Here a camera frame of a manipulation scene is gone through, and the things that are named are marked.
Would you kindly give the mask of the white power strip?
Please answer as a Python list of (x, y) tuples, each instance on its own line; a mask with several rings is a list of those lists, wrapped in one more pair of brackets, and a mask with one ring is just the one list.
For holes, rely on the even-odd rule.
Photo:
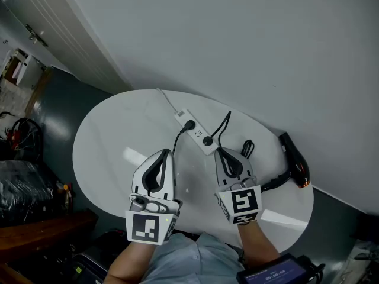
[(192, 113), (189, 112), (189, 110), (182, 109), (181, 111), (177, 112), (175, 114), (175, 119), (181, 125), (181, 127), (184, 127), (185, 123), (189, 120), (195, 121), (196, 123), (195, 128), (193, 130), (187, 130), (187, 134), (192, 138), (195, 144), (202, 150), (202, 152), (206, 156), (211, 155), (216, 150), (216, 148), (219, 147), (214, 138), (213, 138), (213, 143), (211, 146), (207, 147), (203, 144), (204, 137), (211, 136), (211, 135), (197, 121), (197, 119), (192, 115)]

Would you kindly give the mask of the dark brown wooden counter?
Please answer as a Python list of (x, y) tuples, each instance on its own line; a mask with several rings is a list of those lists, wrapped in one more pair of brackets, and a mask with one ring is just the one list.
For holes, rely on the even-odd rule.
[(8, 263), (91, 231), (98, 215), (90, 210), (0, 228), (0, 264)]

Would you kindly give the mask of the person's left forearm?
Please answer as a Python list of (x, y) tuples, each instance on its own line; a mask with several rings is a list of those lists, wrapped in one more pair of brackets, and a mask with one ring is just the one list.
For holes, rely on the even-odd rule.
[(153, 244), (131, 242), (113, 261), (103, 284), (139, 284), (155, 249)]

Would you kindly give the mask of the small red yellow bottle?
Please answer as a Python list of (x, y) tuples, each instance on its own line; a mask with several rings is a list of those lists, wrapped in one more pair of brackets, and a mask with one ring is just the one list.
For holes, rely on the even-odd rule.
[(59, 181), (56, 182), (56, 195), (59, 204), (66, 212), (69, 212), (73, 208), (73, 195), (72, 195), (72, 184), (63, 184)]

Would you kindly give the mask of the person's light blue shirt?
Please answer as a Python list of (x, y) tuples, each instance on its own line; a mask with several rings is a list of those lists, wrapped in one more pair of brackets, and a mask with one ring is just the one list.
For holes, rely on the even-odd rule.
[(238, 253), (218, 238), (174, 234), (155, 249), (141, 284), (237, 284), (242, 270)]

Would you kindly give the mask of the black case with yellow label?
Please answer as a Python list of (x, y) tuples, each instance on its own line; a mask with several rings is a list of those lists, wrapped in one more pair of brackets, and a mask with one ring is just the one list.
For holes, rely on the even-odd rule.
[(128, 244), (126, 232), (121, 230), (111, 230), (96, 238), (72, 258), (72, 284), (102, 284), (110, 266)]

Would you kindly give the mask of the open cardboard box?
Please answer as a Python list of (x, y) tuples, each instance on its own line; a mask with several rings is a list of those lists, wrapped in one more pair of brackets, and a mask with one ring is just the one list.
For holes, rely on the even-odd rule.
[(8, 82), (16, 85), (17, 78), (14, 78), (13, 75), (19, 64), (23, 64), (28, 57), (28, 54), (20, 49), (15, 49), (10, 52), (9, 58), (2, 70), (2, 76)]

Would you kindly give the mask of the person's right forearm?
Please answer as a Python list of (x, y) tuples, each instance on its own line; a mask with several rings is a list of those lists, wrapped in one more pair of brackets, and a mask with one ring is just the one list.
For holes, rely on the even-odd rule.
[(248, 268), (258, 267), (280, 257), (256, 221), (239, 224), (237, 227)]

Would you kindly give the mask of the black wrist screen device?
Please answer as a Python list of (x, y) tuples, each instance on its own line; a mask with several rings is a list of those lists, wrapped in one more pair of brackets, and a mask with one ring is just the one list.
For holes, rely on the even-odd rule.
[(237, 273), (239, 284), (320, 284), (325, 264), (315, 265), (307, 256), (290, 253), (261, 266)]

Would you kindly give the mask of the white door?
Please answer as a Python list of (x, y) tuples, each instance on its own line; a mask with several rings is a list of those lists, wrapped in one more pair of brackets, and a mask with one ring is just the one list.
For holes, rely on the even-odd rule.
[[(74, 0), (0, 0), (0, 7), (21, 24), (27, 44), (53, 58), (40, 57), (44, 64), (65, 69), (81, 82), (108, 93), (131, 90)], [(48, 47), (29, 40), (26, 24)]]

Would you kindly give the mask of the black orange hair dryer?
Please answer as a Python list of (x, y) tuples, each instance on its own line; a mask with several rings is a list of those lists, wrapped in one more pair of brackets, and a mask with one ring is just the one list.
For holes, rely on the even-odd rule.
[(299, 152), (287, 132), (282, 133), (278, 139), (287, 161), (287, 170), (268, 183), (261, 185), (261, 192), (279, 188), (290, 179), (292, 179), (299, 188), (305, 188), (311, 183), (310, 169), (305, 158)]

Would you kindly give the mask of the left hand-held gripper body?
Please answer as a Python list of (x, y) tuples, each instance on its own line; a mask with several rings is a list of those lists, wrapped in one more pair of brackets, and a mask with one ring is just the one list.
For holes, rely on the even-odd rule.
[(144, 244), (165, 244), (180, 215), (181, 201), (152, 198), (133, 193), (125, 212), (127, 239)]

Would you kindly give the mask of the plastic wrapped bundle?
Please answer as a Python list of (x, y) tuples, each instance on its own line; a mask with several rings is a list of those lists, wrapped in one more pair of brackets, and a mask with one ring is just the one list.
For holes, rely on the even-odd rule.
[(0, 227), (42, 220), (53, 212), (54, 181), (38, 165), (0, 161)]

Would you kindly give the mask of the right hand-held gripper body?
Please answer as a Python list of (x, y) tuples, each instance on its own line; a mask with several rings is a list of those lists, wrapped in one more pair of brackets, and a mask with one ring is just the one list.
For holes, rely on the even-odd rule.
[(256, 185), (255, 177), (218, 187), (215, 196), (231, 224), (255, 221), (262, 210), (261, 187)]

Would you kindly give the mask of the white box appliance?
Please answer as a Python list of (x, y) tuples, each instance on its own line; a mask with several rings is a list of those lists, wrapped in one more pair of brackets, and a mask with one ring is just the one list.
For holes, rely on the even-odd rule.
[(25, 89), (34, 89), (38, 84), (45, 66), (34, 56), (29, 55), (22, 63), (17, 77), (17, 86)]

